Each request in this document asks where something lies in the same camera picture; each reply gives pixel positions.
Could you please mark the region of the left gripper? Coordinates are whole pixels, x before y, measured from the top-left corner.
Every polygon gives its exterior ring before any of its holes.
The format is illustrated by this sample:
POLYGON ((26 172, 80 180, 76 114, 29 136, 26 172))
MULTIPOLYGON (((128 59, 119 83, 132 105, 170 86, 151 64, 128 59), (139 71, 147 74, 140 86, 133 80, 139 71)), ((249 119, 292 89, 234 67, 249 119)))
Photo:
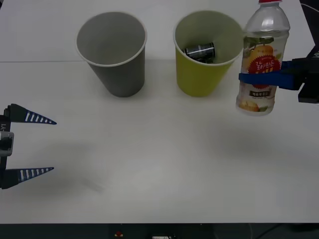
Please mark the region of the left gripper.
POLYGON ((7 157, 11 156, 11 122, 57 125, 57 122, 30 111, 20 105, 8 105, 8 107, 4 110, 4 116, 0 116, 0 170, 4 170, 0 173, 1 189, 11 188, 54 169, 54 167, 6 169, 7 157))

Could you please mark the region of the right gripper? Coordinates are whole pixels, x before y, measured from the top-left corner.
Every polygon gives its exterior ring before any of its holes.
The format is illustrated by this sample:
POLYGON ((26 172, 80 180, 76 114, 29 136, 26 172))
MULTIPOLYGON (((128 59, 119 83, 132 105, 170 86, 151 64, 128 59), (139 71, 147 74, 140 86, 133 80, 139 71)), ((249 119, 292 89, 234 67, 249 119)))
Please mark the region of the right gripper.
POLYGON ((271 85, 297 91, 300 103, 319 102, 319 46, 315 45, 306 58, 283 61, 281 71, 262 74, 239 74, 239 81, 250 85, 271 85), (296 74, 303 73, 303 82, 296 74))

